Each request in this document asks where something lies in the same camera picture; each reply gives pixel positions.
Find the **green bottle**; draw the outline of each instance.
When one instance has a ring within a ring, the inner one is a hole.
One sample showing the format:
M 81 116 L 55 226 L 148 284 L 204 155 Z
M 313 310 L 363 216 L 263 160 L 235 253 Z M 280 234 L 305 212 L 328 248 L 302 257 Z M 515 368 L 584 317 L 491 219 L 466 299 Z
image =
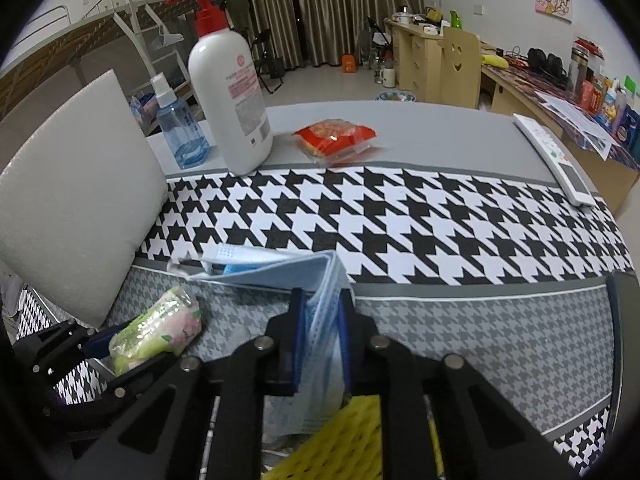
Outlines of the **green bottle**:
M 462 22 L 460 21 L 460 16 L 455 10 L 450 10 L 451 13 L 451 27 L 453 28 L 462 28 Z

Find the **bolt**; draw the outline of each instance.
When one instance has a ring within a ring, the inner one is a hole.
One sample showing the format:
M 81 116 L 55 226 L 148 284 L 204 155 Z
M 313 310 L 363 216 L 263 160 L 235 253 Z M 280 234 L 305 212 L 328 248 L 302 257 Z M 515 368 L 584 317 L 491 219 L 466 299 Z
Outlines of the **bolt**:
M 200 359 L 192 355 L 187 355 L 180 360 L 180 368 L 183 372 L 193 372 L 200 366 Z
M 389 341 L 388 337 L 380 334 L 375 335 L 371 338 L 371 346 L 373 346 L 373 348 L 375 348 L 376 350 L 388 348 L 390 343 L 391 341 Z
M 452 370 L 460 370 L 465 365 L 465 360 L 458 354 L 449 354 L 444 358 L 444 364 Z
M 258 350 L 268 350 L 273 346 L 273 339 L 268 335 L 261 335 L 255 339 L 254 345 Z

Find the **white paper sheet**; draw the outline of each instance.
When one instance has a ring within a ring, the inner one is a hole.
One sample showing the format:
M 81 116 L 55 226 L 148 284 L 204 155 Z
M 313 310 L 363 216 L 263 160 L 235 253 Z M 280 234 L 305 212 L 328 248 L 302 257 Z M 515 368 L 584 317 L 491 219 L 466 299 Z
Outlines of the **white paper sheet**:
M 542 103 L 544 108 L 572 124 L 600 154 L 602 159 L 607 160 L 612 145 L 618 145 L 618 143 L 602 126 L 585 117 L 580 108 L 564 99 L 559 99 L 544 92 L 536 92 L 536 94 L 544 101 Z

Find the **remote control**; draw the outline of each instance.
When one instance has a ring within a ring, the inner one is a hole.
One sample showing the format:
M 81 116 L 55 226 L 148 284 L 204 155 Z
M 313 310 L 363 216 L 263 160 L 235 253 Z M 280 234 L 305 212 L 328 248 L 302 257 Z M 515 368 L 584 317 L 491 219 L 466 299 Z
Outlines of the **remote control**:
M 537 121 L 518 114 L 514 114 L 513 118 L 554 174 L 567 200 L 575 206 L 596 205 L 593 195 L 556 140 Z

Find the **blue bottle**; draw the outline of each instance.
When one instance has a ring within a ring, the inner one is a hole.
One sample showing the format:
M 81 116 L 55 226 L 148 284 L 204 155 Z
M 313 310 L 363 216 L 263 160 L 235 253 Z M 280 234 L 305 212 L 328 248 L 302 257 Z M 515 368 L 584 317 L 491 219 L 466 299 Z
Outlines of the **blue bottle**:
M 158 99 L 158 123 L 169 149 L 181 170 L 202 164 L 211 151 L 200 125 L 193 118 L 189 105 L 175 96 L 164 74 L 151 79 Z

